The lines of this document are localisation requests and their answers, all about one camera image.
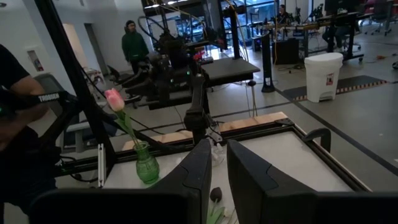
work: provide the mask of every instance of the floor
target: floor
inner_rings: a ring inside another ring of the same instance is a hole
[[[304,131],[309,132],[317,128],[328,128],[332,131],[331,153],[354,175],[361,179],[373,191],[395,191],[398,189],[398,71],[393,70],[392,63],[398,60],[393,57],[397,53],[398,26],[391,24],[392,33],[387,37],[383,35],[358,35],[356,42],[362,45],[365,54],[364,62],[358,60],[345,62],[340,71],[340,78],[368,75],[390,82],[365,90],[352,91],[337,95],[333,101],[311,103],[309,101],[291,102],[286,99],[281,91],[305,86],[305,71],[292,70],[289,73],[285,68],[289,66],[278,65],[273,68],[273,79],[277,91],[262,93],[262,85],[254,87],[256,103],[259,114],[282,111]],[[310,46],[315,48],[326,45],[321,38],[312,38]],[[250,62],[262,68],[261,55],[248,50]],[[376,61],[376,55],[388,56],[384,60]],[[262,73],[255,74],[255,80],[262,83]],[[209,104],[212,116],[218,121],[233,121],[249,117],[248,101],[251,109],[251,89],[244,85],[228,84],[217,86],[213,93],[209,93]],[[137,110],[128,107],[128,113],[149,127],[162,133],[172,133],[183,128],[176,110],[184,116],[190,105],[180,105],[175,108],[163,108],[149,111],[148,108]],[[51,120],[51,114],[45,118]],[[45,125],[36,124],[39,129]],[[152,131],[135,124],[133,128],[143,130],[144,134],[157,135]],[[115,149],[120,149],[128,136],[112,138]],[[94,156],[95,151],[88,151],[76,157]],[[92,172],[83,174],[87,179]],[[64,187],[88,187],[70,177],[57,179],[57,185]],[[26,223],[26,217],[18,208],[6,206],[6,223]]]

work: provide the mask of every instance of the monitor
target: monitor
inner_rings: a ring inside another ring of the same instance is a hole
[[[337,12],[339,9],[347,9],[351,12],[360,4],[360,0],[325,0],[325,11]]]

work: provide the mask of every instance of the flower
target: flower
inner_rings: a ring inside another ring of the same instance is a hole
[[[106,101],[108,101],[113,111],[118,112],[124,108],[124,100],[120,93],[112,88],[112,90],[105,91]]]

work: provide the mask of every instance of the hand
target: hand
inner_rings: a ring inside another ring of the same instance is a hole
[[[24,129],[25,125],[18,121],[0,122],[0,152]]]

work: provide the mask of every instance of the vase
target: vase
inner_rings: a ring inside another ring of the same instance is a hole
[[[138,159],[136,169],[138,177],[145,184],[153,184],[159,178],[159,164],[156,158],[149,154],[148,142],[139,142],[140,147],[134,146]]]

